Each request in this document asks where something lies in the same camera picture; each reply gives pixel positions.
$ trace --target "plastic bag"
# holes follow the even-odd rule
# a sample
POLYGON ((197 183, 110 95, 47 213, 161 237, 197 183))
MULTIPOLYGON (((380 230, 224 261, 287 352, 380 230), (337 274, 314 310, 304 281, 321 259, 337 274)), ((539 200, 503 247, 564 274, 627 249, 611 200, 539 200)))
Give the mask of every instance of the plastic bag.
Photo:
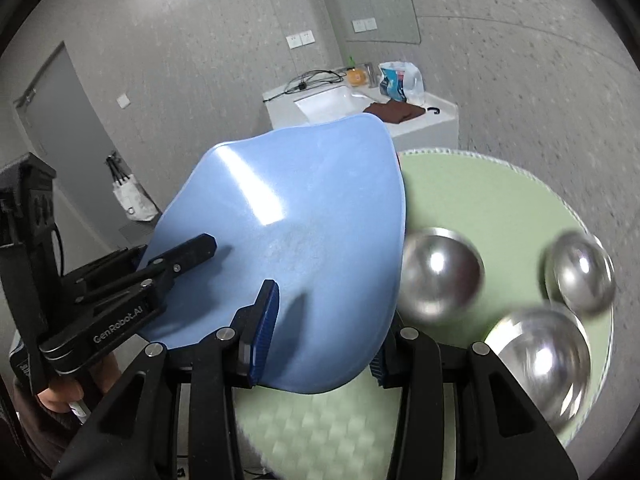
POLYGON ((424 104, 424 84, 418 67, 407 61, 389 61, 380 63, 383 78, 380 93, 395 101, 412 105, 424 104))
POLYGON ((150 222, 158 214, 158 209, 142 191, 132 174, 126 180, 121 179, 113 183, 113 194, 130 220, 150 222))

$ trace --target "light switch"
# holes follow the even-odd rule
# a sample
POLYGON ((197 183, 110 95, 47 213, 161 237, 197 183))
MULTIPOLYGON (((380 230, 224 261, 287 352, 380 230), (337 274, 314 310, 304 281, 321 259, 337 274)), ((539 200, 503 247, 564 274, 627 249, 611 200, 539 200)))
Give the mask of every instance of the light switch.
POLYGON ((364 27, 367 30, 376 30, 378 28, 378 24, 376 23, 376 19, 375 18, 367 18, 364 21, 364 27))
POLYGON ((364 20, 353 20, 353 31, 354 32, 364 32, 367 30, 367 27, 364 24, 364 20))
POLYGON ((304 32, 300 32, 300 40, 303 45, 308 45, 309 43, 314 43, 316 38, 314 38, 313 32, 305 30, 304 32))
POLYGON ((291 36, 287 36, 287 43, 289 43, 289 48, 302 46, 302 40, 300 39, 299 34, 292 34, 291 36))
POLYGON ((116 99, 116 101, 120 105, 120 108, 122 108, 123 110, 124 108, 126 108, 131 104, 131 101, 129 100, 126 94, 122 94, 120 97, 116 99))

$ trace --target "green round tray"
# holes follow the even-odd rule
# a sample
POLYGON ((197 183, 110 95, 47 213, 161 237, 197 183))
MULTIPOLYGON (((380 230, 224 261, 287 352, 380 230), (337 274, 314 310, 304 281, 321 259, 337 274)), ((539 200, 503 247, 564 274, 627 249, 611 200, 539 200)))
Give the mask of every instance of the green round tray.
MULTIPOLYGON (((453 150, 399 155, 407 230, 444 227, 460 232, 478 249, 486 271, 482 291, 461 319, 418 328, 438 342, 466 347, 484 339, 506 313, 542 300, 540 257, 562 231, 586 230, 577 214, 542 181, 501 160, 453 150)), ((604 383, 612 321, 611 310, 582 320, 591 348, 591 381, 580 412, 558 435, 564 446, 604 383)), ((445 480, 454 478, 452 400, 446 386, 445 480)), ((383 480, 399 403, 400 391, 379 388, 366 369, 341 388, 319 395, 238 390, 236 416, 265 465, 287 480, 383 480)))

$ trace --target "human hand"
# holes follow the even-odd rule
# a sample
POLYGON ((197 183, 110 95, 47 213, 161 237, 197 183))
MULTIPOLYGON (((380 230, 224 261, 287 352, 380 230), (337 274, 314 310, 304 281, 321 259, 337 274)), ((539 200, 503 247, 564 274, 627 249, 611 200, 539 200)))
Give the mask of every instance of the human hand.
MULTIPOLYGON (((98 364, 89 370, 96 386, 102 393, 107 393, 120 378, 120 369, 113 353, 108 354, 98 364)), ((84 397, 84 391, 78 381, 71 377, 55 377, 49 382, 49 387, 38 394, 42 405, 56 413, 66 413, 71 410, 70 402, 78 402, 84 397)))

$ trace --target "stainless steel bowl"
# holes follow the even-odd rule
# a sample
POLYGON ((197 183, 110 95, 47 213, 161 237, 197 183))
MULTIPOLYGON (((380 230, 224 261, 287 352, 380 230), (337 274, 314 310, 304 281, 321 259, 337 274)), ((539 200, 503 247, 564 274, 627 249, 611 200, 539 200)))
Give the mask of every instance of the stainless steel bowl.
POLYGON ((398 312, 404 322, 433 324, 464 312, 484 279, 473 245, 441 228, 409 234, 404 240, 398 312))
POLYGON ((576 314, 597 314, 611 306, 616 280, 600 241, 584 232, 562 234, 545 255, 545 288, 550 300, 576 314))
POLYGON ((578 317, 546 302, 502 318, 484 340, 557 433, 577 415, 591 375, 591 352, 578 317))

